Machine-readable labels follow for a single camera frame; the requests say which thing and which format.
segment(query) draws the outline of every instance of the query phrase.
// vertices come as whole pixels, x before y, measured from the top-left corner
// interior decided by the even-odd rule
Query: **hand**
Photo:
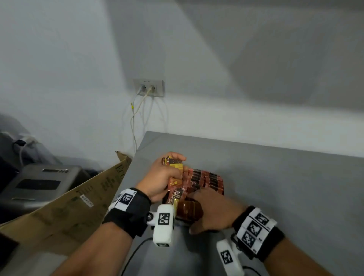
[[[143,180],[135,187],[145,193],[152,203],[162,200],[166,195],[168,192],[166,187],[171,177],[182,179],[182,173],[178,168],[162,165],[162,158],[167,156],[172,156],[174,159],[181,161],[186,160],[186,157],[182,154],[175,152],[168,152],[160,156],[153,162],[149,172]]]
[[[211,188],[201,188],[190,193],[188,197],[198,201],[203,210],[203,217],[190,227],[190,234],[198,234],[206,230],[222,230],[230,228],[246,209]]]

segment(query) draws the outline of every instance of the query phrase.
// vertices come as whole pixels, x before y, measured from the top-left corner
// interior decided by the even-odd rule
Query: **stack of snack bars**
[[[183,178],[171,178],[168,184],[168,194],[163,199],[164,204],[174,204],[177,200],[176,218],[187,222],[199,220],[202,215],[201,205],[193,199],[187,197],[201,187],[210,187],[219,194],[224,195],[224,186],[221,176],[213,174],[209,171],[191,169],[183,166],[182,161],[176,160],[168,156],[162,159],[165,166],[173,166],[183,172]]]

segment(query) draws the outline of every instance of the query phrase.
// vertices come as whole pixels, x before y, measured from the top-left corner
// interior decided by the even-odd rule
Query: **gray tabletop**
[[[334,275],[364,275],[364,158],[148,131],[118,191],[135,186],[168,151],[221,175],[226,196],[263,209]],[[187,228],[176,227],[173,247],[144,244],[125,275],[225,275],[215,245],[229,233],[191,237]],[[131,251],[152,234],[148,229],[137,237]],[[257,260],[239,258],[268,275]]]

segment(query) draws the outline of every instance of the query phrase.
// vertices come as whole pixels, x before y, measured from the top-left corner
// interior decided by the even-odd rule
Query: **gray appliance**
[[[23,215],[45,206],[90,179],[79,166],[29,164],[0,194],[0,207]]]

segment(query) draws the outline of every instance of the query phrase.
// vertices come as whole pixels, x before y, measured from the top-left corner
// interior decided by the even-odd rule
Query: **white wall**
[[[133,155],[130,79],[150,78],[166,97],[146,101],[138,143],[153,130],[364,157],[361,1],[250,2],[1,1],[0,129],[105,169]]]

